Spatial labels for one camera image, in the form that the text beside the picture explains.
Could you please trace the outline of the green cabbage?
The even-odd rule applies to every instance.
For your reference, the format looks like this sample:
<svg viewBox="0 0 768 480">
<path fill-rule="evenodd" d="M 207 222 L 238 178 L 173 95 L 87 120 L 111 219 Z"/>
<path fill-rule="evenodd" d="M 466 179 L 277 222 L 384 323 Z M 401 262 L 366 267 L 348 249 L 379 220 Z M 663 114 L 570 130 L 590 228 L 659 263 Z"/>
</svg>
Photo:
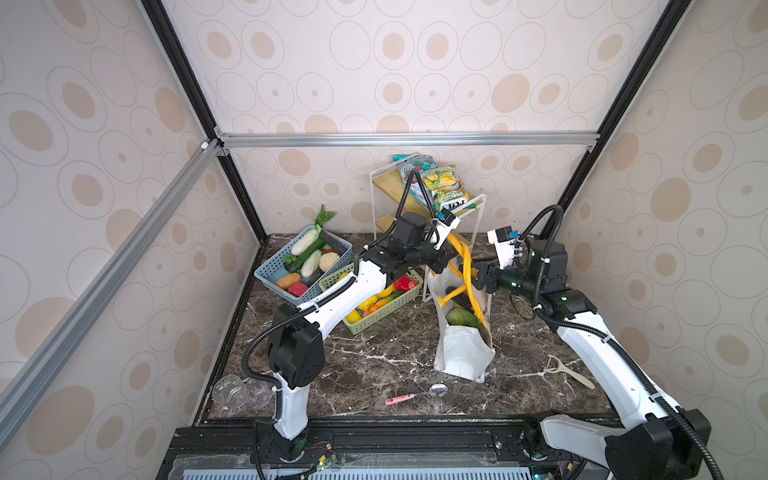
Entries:
<svg viewBox="0 0 768 480">
<path fill-rule="evenodd" d="M 462 307 L 453 308 L 445 315 L 446 321 L 451 326 L 464 326 L 478 329 L 480 320 L 473 312 Z"/>
</svg>

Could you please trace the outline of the white grocery bag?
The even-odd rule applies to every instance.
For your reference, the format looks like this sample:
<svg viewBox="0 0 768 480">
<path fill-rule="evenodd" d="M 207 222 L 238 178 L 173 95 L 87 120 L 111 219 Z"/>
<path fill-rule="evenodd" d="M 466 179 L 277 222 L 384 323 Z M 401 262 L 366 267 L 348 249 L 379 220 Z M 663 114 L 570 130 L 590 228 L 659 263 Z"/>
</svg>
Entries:
<svg viewBox="0 0 768 480">
<path fill-rule="evenodd" d="M 450 234 L 443 248 L 454 250 L 447 267 L 426 277 L 439 326 L 434 369 L 482 383 L 495 356 L 489 324 L 491 296 L 472 285 L 475 270 L 469 247 Z"/>
</svg>

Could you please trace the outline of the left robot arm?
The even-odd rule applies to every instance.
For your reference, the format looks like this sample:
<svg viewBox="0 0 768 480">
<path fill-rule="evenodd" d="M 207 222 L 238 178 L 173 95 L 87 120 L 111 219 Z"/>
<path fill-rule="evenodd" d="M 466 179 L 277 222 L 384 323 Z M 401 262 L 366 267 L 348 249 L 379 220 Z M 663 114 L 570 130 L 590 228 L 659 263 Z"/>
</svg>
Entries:
<svg viewBox="0 0 768 480">
<path fill-rule="evenodd" d="M 325 364 L 324 341 L 363 301 L 424 265 L 440 273 L 452 249 L 445 244 L 460 219 L 444 209 L 431 220 L 407 212 L 372 244 L 355 253 L 353 271 L 341 282 L 299 306 L 284 304 L 272 325 L 247 346 L 241 360 L 246 376 L 273 385 L 273 431 L 286 441 L 305 434 L 310 384 Z"/>
</svg>

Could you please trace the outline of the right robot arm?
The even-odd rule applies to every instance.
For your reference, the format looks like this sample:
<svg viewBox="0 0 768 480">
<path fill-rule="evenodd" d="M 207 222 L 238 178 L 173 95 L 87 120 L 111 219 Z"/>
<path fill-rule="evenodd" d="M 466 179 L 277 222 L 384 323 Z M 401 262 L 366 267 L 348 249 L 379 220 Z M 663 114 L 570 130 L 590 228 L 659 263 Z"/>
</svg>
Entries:
<svg viewBox="0 0 768 480">
<path fill-rule="evenodd" d="M 654 382 L 610 333 L 597 307 L 567 284 L 567 253 L 545 239 L 516 231 L 490 231 L 494 261 L 477 265 L 474 284 L 529 300 L 544 321 L 597 380 L 621 425 L 605 427 L 569 415 L 551 415 L 539 426 L 546 444 L 608 469 L 617 479 L 692 479 L 706 467 L 723 476 L 707 447 L 711 425 L 698 410 L 684 409 Z"/>
</svg>

